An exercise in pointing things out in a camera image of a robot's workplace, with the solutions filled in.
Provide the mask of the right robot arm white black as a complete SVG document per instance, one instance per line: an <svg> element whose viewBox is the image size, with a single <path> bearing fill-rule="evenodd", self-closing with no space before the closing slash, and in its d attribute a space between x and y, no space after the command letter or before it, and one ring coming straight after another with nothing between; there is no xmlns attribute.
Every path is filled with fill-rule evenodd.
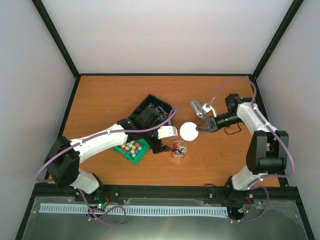
<svg viewBox="0 0 320 240"><path fill-rule="evenodd" d="M251 134L246 154L246 164L240 172L230 176L223 189L227 202L235 203L241 193L250 189L264 177L283 174L287 167L289 135L268 123L252 97L241 97L236 93L225 98L226 113L217 114L210 105L191 101L191 108L203 121L196 126L198 132L214 133L231 125L243 123Z"/></svg>

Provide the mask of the black lollipop bin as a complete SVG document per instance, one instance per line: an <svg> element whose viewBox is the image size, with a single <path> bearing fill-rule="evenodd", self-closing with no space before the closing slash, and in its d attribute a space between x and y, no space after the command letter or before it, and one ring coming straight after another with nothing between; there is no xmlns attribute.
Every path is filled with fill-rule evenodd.
<svg viewBox="0 0 320 240"><path fill-rule="evenodd" d="M169 103L149 94L128 118L139 128L148 129L163 123L172 109Z"/></svg>

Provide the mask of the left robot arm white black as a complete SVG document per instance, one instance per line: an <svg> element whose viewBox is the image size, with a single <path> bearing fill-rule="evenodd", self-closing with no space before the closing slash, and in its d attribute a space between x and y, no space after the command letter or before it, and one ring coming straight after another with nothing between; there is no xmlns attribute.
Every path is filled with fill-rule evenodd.
<svg viewBox="0 0 320 240"><path fill-rule="evenodd" d="M105 150L136 140L145 140L154 154L168 152L170 148L162 139L176 136L171 123L176 112L176 108L171 108L164 117L154 107L147 106L92 135L71 140L61 136L51 147L42 169L49 172L57 187L73 187L85 192L92 201L99 201L104 195L100 179L82 170L80 164Z"/></svg>

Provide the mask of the metal scoop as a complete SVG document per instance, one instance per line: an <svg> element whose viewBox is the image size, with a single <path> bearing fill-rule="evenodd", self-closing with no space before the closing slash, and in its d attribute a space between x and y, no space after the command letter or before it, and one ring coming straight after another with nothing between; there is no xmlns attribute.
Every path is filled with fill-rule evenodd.
<svg viewBox="0 0 320 240"><path fill-rule="evenodd" d="M200 119L205 119L206 118L206 112L203 109L203 106L196 100L192 100L190 102L190 106L197 115L198 118Z"/></svg>

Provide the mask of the black popsicle candy bin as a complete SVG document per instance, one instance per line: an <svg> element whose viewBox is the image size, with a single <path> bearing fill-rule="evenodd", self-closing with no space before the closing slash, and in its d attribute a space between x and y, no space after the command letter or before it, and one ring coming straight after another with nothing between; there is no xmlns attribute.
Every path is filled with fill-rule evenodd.
<svg viewBox="0 0 320 240"><path fill-rule="evenodd" d="M127 141L129 143L131 141L144 139L149 144L149 138L151 134L158 135L158 130L149 130L142 132L142 128L131 121L129 118L123 118L117 122L124 130L127 130L125 133L127 134Z"/></svg>

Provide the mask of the metal jar lid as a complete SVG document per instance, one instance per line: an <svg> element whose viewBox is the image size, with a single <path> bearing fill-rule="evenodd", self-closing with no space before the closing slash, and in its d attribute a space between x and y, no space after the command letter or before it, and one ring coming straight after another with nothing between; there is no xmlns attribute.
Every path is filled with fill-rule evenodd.
<svg viewBox="0 0 320 240"><path fill-rule="evenodd" d="M196 130L197 125L193 122L185 122L181 125L179 134L185 141L194 141L198 136L199 132Z"/></svg>

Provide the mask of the clear plastic jar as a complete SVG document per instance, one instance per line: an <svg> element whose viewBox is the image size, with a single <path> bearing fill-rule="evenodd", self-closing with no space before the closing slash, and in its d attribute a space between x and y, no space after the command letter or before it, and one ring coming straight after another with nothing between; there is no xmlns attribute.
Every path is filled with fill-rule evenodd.
<svg viewBox="0 0 320 240"><path fill-rule="evenodd" d="M184 141L176 140L171 144L170 150L175 159L182 159L188 153L188 146Z"/></svg>

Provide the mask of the green plastic bin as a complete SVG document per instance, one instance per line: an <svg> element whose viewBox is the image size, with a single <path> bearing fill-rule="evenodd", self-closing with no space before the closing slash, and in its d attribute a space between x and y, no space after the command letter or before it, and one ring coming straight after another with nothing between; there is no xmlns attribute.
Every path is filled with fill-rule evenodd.
<svg viewBox="0 0 320 240"><path fill-rule="evenodd" d="M150 149L150 146L144 139L139 139L115 146L112 149L124 156L126 160L137 165Z"/></svg>

